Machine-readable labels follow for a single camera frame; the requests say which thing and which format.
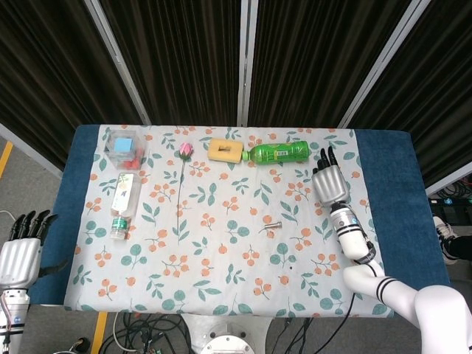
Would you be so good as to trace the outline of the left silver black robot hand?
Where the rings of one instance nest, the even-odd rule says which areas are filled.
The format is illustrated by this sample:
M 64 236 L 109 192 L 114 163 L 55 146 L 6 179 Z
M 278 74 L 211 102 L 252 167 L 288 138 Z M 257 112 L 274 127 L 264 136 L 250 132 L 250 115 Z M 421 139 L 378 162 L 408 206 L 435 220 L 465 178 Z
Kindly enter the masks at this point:
M 10 229 L 7 241 L 1 248 L 1 290 L 27 290 L 37 279 L 58 273 L 68 263 L 41 266 L 46 236 L 57 219 L 48 209 L 19 215 Z

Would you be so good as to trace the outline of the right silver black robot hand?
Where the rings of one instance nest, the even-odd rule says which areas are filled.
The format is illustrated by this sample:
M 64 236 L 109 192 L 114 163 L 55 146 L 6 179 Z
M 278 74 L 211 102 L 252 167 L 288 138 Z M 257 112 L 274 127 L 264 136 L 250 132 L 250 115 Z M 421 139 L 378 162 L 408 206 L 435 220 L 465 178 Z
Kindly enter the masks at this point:
M 324 207 L 333 204 L 346 204 L 350 199 L 350 191 L 342 175 L 341 169 L 329 146 L 320 151 L 320 160 L 312 170 L 312 182 L 315 194 Z

